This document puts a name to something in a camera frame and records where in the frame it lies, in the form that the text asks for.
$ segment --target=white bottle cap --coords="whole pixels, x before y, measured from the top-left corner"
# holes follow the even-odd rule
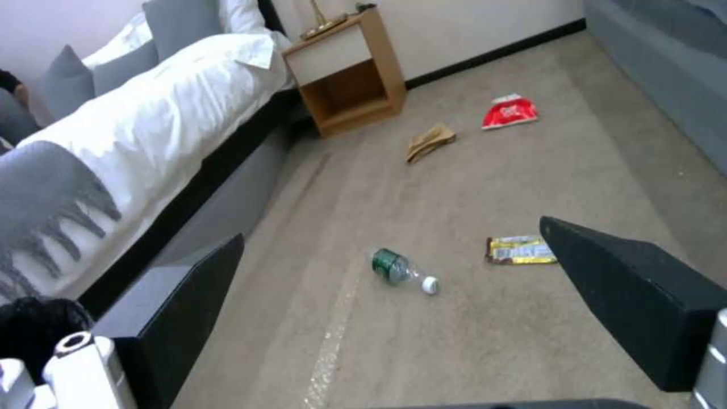
[[[422,290],[429,295],[435,295],[439,291],[439,280],[432,276],[425,278],[422,282]]]

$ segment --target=green bottle label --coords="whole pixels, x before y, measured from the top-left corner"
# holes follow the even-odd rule
[[[391,267],[399,259],[399,257],[401,256],[393,251],[382,248],[374,254],[374,259],[371,261],[371,267],[378,275],[390,282]]]

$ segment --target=candy bar wrapper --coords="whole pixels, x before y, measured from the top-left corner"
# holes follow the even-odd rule
[[[489,237],[487,261],[493,264],[552,264],[558,260],[541,236]]]
[[[518,94],[497,98],[492,103],[492,108],[482,119],[485,131],[538,120],[538,110],[533,101]]]

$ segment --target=lamp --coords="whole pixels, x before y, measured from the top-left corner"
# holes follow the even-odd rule
[[[344,13],[333,20],[328,20],[321,11],[321,8],[318,6],[318,2],[316,0],[310,0],[310,6],[313,8],[313,14],[316,15],[316,24],[318,24],[318,26],[301,34],[300,38],[303,40],[307,40],[324,33],[340,23],[343,23],[348,18],[348,15]]]

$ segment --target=black baseboard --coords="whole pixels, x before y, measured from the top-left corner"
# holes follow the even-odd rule
[[[406,82],[406,88],[411,90],[412,88],[420,87],[424,84],[436,81],[456,74],[460,71],[468,70],[470,68],[477,67],[484,63],[497,60],[498,58],[507,57],[508,55],[515,54],[516,52],[523,51],[525,49],[535,47],[537,45],[547,43],[560,37],[568,36],[569,34],[577,33],[586,29],[586,20],[584,18],[576,20],[572,23],[561,25],[552,30],[545,31],[544,33],[537,34],[524,40],[520,40],[516,43],[506,45],[504,47],[495,49],[490,52],[486,52],[482,55],[472,57],[469,60],[462,61],[461,63],[453,64],[448,67],[444,67],[434,72],[418,76],[417,78],[410,79]]]

